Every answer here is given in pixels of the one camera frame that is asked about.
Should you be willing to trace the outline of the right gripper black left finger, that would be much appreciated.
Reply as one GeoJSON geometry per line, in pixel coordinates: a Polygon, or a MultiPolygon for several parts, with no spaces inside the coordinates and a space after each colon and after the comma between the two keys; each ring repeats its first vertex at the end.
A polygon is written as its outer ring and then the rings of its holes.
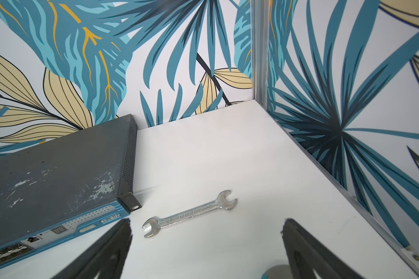
{"type": "Polygon", "coordinates": [[[54,278],[119,279],[131,242],[130,220],[122,219],[54,278]]]}

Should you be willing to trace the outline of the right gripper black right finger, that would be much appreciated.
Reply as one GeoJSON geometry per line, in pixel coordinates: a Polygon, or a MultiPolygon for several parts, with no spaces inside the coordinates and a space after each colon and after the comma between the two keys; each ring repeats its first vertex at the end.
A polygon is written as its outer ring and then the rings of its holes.
{"type": "Polygon", "coordinates": [[[286,219],[282,239],[294,279],[362,279],[294,219],[286,219]]]}

